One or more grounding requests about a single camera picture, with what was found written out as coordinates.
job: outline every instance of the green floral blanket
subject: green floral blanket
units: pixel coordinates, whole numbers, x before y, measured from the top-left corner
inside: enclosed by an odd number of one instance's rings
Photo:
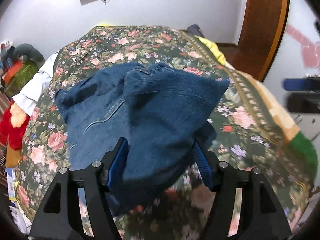
[[[23,159],[16,171],[16,197],[31,221],[56,172],[71,167],[67,127],[54,102],[56,90],[69,89],[100,68],[131,61],[143,65],[164,61],[207,78],[229,78],[230,87],[208,118],[217,131],[209,150],[236,168],[259,167],[291,226],[297,223],[313,183],[314,168],[284,143],[282,130],[243,75],[220,65],[197,37],[160,26],[95,27],[61,49],[54,77],[31,116]],[[193,165],[152,206],[138,206],[131,214],[114,220],[123,239],[197,239],[214,196],[203,186]],[[236,233],[240,206],[241,189],[237,190],[230,235]],[[85,233],[92,235],[86,206],[81,203],[80,207]]]

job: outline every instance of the denim fabric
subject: denim fabric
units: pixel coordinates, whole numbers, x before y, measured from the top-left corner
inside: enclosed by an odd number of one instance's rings
[[[85,168],[129,141],[121,181],[106,195],[113,215],[147,205],[194,163],[192,145],[228,80],[215,81],[157,63],[99,70],[56,103],[67,124],[70,163]]]

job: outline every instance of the elmo plush toy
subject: elmo plush toy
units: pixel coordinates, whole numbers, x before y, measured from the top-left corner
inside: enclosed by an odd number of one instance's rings
[[[29,120],[30,116],[11,100],[0,122],[0,143],[5,146],[8,142],[13,150],[20,150]]]

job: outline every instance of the wooden floor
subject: wooden floor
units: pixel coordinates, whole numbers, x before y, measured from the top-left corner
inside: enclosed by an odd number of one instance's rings
[[[264,64],[263,59],[258,56],[242,53],[238,48],[232,46],[219,46],[226,60],[237,70],[246,72],[258,79],[259,73]]]

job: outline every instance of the denim seam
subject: denim seam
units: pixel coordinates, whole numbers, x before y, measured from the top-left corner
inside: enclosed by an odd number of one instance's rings
[[[89,127],[91,127],[94,124],[97,123],[103,123],[108,121],[113,115],[114,113],[119,109],[119,107],[124,103],[124,99],[120,99],[119,101],[117,101],[111,108],[110,110],[107,112],[107,114],[104,117],[98,118],[97,120],[93,121],[92,123],[90,123],[87,128],[84,130],[84,132],[89,129]]]

